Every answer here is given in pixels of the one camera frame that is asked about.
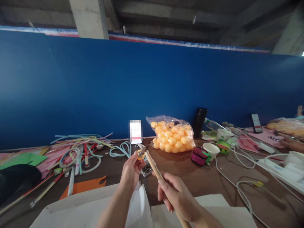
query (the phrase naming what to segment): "orange paper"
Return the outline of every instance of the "orange paper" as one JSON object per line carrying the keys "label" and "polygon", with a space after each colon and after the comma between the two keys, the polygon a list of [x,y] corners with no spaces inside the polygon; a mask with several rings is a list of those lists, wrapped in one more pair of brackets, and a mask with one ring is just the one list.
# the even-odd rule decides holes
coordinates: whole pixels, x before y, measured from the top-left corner
{"label": "orange paper", "polygon": [[[104,180],[107,176],[104,176],[102,178],[97,178],[97,179],[93,179],[93,180],[87,180],[87,181],[83,181],[83,182],[79,182],[79,183],[75,183],[74,187],[73,187],[73,195],[77,194],[77,193],[81,193],[81,192],[86,192],[89,190],[93,190],[93,189],[97,189],[100,187],[104,187],[106,184],[106,180]],[[69,190],[69,186],[67,186],[66,190],[64,191],[64,193],[62,194],[62,196],[60,197],[59,200],[62,200],[64,198],[67,197],[67,192]]]}

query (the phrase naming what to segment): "plastic bag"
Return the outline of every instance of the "plastic bag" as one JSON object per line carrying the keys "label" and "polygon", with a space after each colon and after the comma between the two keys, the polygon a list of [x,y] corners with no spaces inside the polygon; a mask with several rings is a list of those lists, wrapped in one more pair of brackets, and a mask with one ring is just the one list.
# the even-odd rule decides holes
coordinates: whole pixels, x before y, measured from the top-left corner
{"label": "plastic bag", "polygon": [[304,138],[304,121],[279,118],[271,120],[266,127],[288,135]]}
{"label": "plastic bag", "polygon": [[156,137],[151,146],[167,153],[178,153],[193,150],[196,147],[193,140],[193,130],[184,120],[169,116],[146,117],[155,132]]}

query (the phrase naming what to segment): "blue board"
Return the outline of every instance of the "blue board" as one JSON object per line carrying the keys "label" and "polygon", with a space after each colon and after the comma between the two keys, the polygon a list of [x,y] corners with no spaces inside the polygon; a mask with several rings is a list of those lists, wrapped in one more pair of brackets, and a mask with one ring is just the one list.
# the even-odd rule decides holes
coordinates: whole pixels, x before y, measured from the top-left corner
{"label": "blue board", "polygon": [[304,58],[0,32],[1,149],[49,144],[55,134],[128,137],[129,120],[168,115],[251,126],[294,117],[304,103]]}

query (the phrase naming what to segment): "person's hand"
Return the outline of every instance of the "person's hand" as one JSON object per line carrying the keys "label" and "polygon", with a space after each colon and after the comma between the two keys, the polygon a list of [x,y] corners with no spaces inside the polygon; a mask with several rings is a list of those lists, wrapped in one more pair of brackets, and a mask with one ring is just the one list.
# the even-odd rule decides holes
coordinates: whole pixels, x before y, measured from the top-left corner
{"label": "person's hand", "polygon": [[201,219],[201,206],[192,196],[184,182],[170,173],[161,172],[163,178],[158,180],[157,198],[164,203],[171,213],[174,210],[188,222],[199,222]]}
{"label": "person's hand", "polygon": [[144,160],[137,160],[137,152],[135,151],[123,165],[120,185],[122,185],[123,188],[131,189],[131,193],[133,193],[139,179],[140,171],[145,165]]}
{"label": "person's hand", "polygon": [[295,140],[292,140],[291,138],[289,138],[287,136],[283,136],[283,137],[284,138],[279,141],[281,145],[288,147],[292,151],[304,153],[304,144],[297,142]]}

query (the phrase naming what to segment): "black cloth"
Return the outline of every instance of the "black cloth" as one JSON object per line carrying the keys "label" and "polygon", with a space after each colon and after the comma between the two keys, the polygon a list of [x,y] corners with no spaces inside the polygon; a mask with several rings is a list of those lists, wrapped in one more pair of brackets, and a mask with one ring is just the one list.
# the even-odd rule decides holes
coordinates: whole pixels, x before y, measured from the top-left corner
{"label": "black cloth", "polygon": [[0,204],[5,202],[21,185],[26,183],[27,188],[39,184],[41,172],[32,165],[14,165],[0,170]]}

